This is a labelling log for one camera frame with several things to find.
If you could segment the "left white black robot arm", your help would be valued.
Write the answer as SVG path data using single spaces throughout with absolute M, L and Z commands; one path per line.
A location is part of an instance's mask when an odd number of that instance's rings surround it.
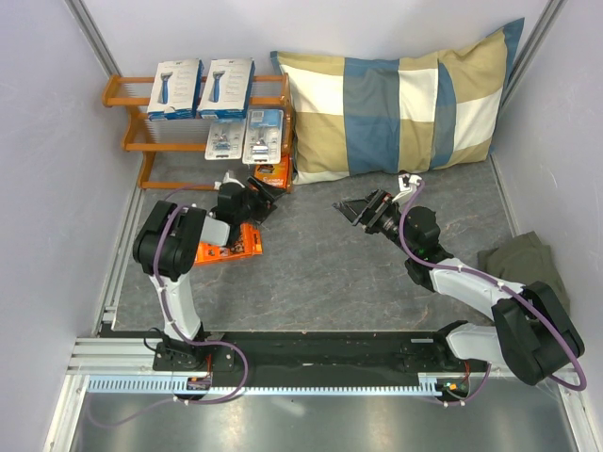
M 258 226 L 277 208 L 286 190 L 255 177 L 240 182 L 231 174 L 215 183 L 216 205 L 159 201 L 133 245 L 133 257 L 152 282 L 164 327 L 153 348 L 155 371 L 211 368 L 216 348 L 197 314 L 189 273 L 196 266 L 226 263 L 263 253 Z

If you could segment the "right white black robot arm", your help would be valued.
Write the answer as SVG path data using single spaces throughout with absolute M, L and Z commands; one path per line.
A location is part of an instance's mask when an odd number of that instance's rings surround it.
M 572 365 L 579 377 L 572 389 L 585 389 L 579 364 L 585 345 L 548 284 L 507 282 L 466 265 L 440 244 L 434 211 L 401 202 L 384 190 L 333 207 L 351 225 L 366 234 L 382 234 L 404 251 L 405 267 L 415 284 L 457 299 L 491 320 L 486 327 L 461 321 L 444 328 L 445 339 L 431 349 L 438 368 L 453 370 L 464 360 L 503 364 L 534 386 L 557 378 L 559 370 Z

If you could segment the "white box blue razor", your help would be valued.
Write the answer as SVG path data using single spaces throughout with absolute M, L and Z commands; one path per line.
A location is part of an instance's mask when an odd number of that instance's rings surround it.
M 203 62 L 198 58 L 160 62 L 147 106 L 148 120 L 194 119 L 203 69 Z
M 213 59 L 198 115 L 213 120 L 243 119 L 249 107 L 254 70 L 252 58 Z

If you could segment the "clear blister razor pack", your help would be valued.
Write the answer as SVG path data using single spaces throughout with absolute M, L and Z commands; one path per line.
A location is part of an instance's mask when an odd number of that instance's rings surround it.
M 244 136 L 244 120 L 214 121 L 209 129 L 204 152 L 205 159 L 209 161 L 240 159 Z

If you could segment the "Gillette razor blister pack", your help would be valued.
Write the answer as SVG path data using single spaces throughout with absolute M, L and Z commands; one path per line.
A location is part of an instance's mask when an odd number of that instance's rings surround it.
M 281 161 L 284 111 L 255 108 L 248 111 L 242 162 L 274 165 Z

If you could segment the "orange black razor pack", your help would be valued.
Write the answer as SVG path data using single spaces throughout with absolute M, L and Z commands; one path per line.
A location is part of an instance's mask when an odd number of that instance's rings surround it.
M 291 191 L 291 158 L 283 155 L 276 164 L 257 165 L 253 176 L 268 185 L 281 188 L 286 192 Z

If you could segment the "orange razor cartridge pack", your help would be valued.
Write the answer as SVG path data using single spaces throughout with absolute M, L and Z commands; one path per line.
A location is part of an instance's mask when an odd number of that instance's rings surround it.
M 194 266 L 231 262 L 251 258 L 263 253 L 260 231 L 249 223 L 240 229 L 239 239 L 231 247 L 218 247 L 201 242 L 197 249 Z

